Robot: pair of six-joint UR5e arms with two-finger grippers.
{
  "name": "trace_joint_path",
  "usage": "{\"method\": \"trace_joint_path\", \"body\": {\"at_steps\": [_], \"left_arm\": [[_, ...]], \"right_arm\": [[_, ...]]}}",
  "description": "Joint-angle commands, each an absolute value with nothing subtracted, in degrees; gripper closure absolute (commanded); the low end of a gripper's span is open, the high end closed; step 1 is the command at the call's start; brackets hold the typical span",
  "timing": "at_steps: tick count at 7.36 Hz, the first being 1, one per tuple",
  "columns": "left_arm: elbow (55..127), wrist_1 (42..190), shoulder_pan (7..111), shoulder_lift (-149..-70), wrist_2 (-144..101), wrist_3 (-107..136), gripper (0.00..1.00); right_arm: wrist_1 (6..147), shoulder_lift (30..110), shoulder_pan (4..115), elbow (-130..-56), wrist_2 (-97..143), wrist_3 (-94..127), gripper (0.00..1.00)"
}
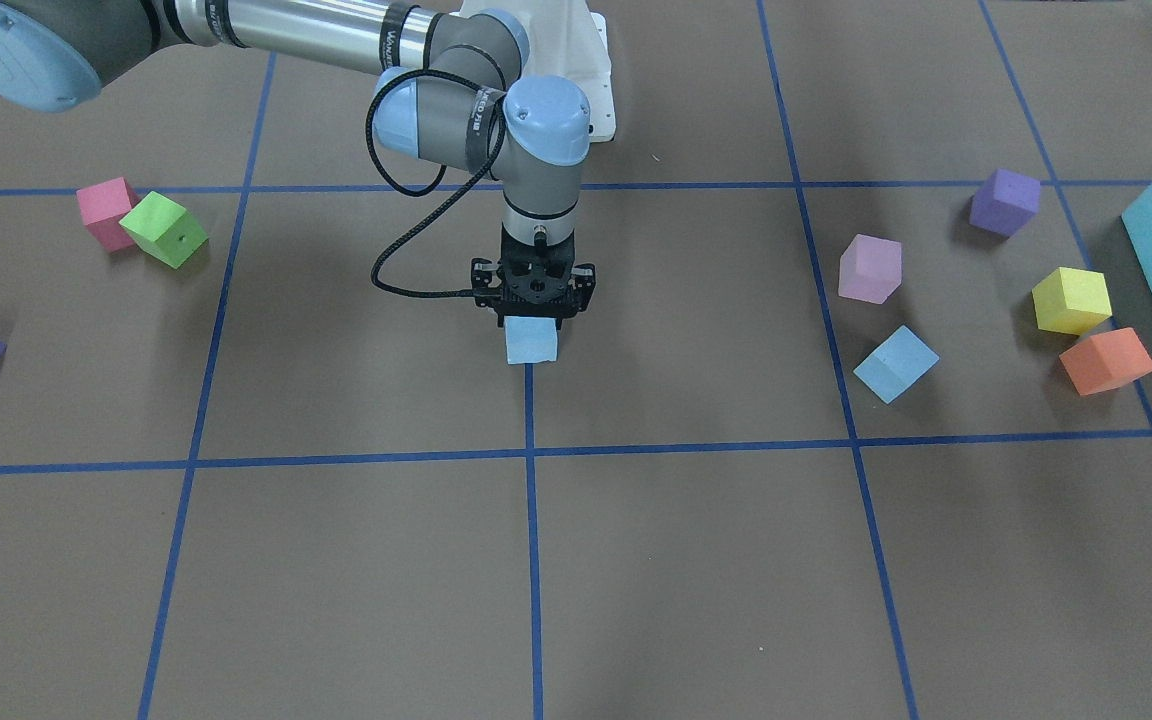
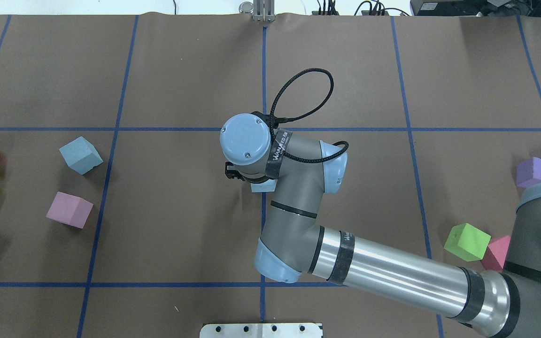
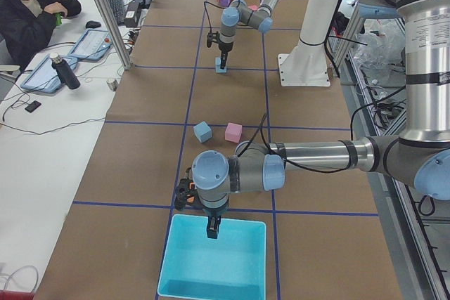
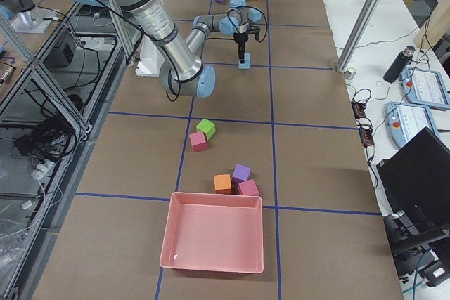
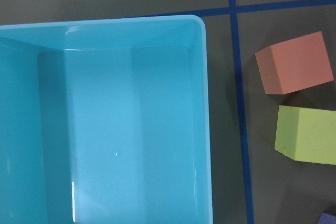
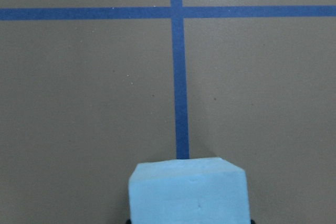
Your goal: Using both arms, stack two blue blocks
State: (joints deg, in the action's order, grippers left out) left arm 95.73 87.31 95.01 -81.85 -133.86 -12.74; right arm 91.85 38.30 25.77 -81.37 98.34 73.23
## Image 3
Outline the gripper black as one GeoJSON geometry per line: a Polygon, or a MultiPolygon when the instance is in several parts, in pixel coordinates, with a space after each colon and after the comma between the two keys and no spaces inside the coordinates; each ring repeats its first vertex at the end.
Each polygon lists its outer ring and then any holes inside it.
{"type": "Polygon", "coordinates": [[[228,53],[231,52],[233,49],[233,42],[223,42],[223,41],[219,40],[218,45],[219,45],[219,50],[221,51],[220,69],[224,69],[226,67],[228,53]]]}
{"type": "Polygon", "coordinates": [[[206,227],[207,237],[209,239],[217,239],[221,223],[221,215],[227,212],[227,205],[224,204],[217,208],[203,207],[202,210],[208,216],[208,223],[206,227]]]}

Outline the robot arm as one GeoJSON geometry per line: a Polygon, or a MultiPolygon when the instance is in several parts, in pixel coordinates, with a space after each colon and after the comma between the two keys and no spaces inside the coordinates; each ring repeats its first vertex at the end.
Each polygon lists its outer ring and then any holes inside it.
{"type": "Polygon", "coordinates": [[[229,52],[235,41],[236,28],[239,24],[266,34],[273,25],[273,14],[279,0],[261,0],[256,8],[251,8],[245,0],[233,0],[221,14],[221,27],[218,32],[210,32],[207,45],[218,44],[220,58],[217,60],[219,70],[226,69],[229,52]]]}
{"type": "Polygon", "coordinates": [[[365,18],[405,20],[406,126],[398,136],[315,143],[241,143],[231,157],[208,150],[193,161],[195,205],[217,238],[229,196],[275,190],[293,168],[391,176],[436,200],[449,198],[449,0],[360,0],[365,18]]]}

